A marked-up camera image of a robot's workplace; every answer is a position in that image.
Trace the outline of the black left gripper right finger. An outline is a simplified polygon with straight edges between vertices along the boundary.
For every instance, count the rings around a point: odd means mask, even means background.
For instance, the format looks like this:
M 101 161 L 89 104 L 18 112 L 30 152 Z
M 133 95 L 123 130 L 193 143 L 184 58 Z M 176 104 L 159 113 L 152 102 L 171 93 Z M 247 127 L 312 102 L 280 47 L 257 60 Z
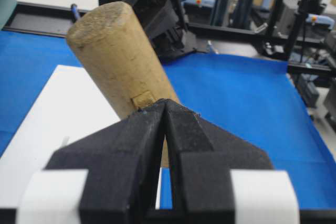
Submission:
M 231 169 L 273 169 L 261 148 L 166 100 L 173 209 L 185 223 L 234 223 Z

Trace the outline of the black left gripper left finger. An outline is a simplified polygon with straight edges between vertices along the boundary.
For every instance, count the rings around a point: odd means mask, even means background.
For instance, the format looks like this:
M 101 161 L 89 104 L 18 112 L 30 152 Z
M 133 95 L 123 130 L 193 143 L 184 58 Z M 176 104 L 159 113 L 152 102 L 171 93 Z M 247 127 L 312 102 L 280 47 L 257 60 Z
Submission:
M 46 169 L 87 169 L 82 223 L 141 223 L 154 204 L 163 107 L 153 105 L 55 151 Z

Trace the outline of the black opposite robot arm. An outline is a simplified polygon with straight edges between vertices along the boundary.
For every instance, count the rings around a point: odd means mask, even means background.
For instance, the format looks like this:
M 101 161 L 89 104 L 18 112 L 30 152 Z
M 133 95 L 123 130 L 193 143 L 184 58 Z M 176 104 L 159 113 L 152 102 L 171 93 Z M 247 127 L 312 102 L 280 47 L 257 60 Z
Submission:
M 53 153 L 85 169 L 82 223 L 237 223 L 232 173 L 269 170 L 258 147 L 180 105 L 159 58 L 181 56 L 181 0 L 99 0 L 66 41 L 120 122 Z

